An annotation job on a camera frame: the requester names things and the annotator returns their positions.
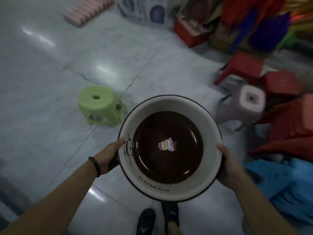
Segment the foot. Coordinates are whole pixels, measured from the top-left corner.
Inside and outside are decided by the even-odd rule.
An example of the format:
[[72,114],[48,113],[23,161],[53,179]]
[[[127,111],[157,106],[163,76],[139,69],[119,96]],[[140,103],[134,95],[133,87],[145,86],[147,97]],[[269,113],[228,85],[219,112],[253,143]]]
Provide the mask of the foot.
[[137,223],[137,232],[136,235],[151,235],[154,222],[156,220],[156,213],[153,209],[145,209],[139,216]]
[[167,224],[170,221],[177,223],[179,227],[178,220],[178,205],[176,202],[172,201],[163,201],[162,202],[162,210],[165,219],[165,234],[167,235]]

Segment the forearm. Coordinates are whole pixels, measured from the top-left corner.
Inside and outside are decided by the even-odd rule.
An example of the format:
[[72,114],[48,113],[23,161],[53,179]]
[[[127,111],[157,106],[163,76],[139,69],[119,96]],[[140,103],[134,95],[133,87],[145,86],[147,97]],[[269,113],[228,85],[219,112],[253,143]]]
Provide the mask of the forearm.
[[1,235],[62,234],[72,221],[96,175],[92,162],[84,163],[42,201],[12,222]]
[[244,172],[238,177],[233,191],[253,235],[297,234]]

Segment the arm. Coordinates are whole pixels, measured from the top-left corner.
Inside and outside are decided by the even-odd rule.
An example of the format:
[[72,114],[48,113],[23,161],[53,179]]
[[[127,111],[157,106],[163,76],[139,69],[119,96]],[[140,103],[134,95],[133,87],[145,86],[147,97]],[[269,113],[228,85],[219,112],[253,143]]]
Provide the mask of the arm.
[[[108,164],[123,143],[124,139],[120,138],[94,156],[101,174],[109,171]],[[97,171],[93,163],[85,162],[54,191],[12,222],[0,235],[62,234],[68,228],[96,176]]]
[[297,235],[295,229],[280,215],[242,170],[229,149],[221,144],[225,162],[218,180],[232,189],[249,223],[253,235]]

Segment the hand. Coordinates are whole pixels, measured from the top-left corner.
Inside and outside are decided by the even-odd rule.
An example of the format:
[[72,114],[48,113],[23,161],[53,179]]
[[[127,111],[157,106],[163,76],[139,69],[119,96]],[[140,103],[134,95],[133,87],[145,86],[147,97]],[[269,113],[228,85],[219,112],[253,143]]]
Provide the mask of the hand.
[[100,167],[101,175],[108,173],[109,162],[114,157],[115,152],[123,145],[125,142],[124,138],[108,144],[104,149],[98,152],[93,158],[97,161]]
[[217,177],[218,181],[229,189],[234,189],[241,175],[245,174],[244,170],[237,163],[234,155],[231,154],[228,147],[217,144],[218,150],[223,154],[222,168]]

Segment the black bracelet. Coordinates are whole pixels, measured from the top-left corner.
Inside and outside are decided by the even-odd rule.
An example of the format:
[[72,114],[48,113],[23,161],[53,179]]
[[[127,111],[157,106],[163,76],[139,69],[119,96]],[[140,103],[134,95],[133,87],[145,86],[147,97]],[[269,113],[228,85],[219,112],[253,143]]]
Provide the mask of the black bracelet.
[[101,171],[100,171],[99,164],[97,163],[97,161],[96,161],[93,157],[89,157],[88,160],[92,161],[92,163],[93,163],[94,166],[96,167],[96,170],[97,170],[97,177],[99,177],[99,176],[101,175]]

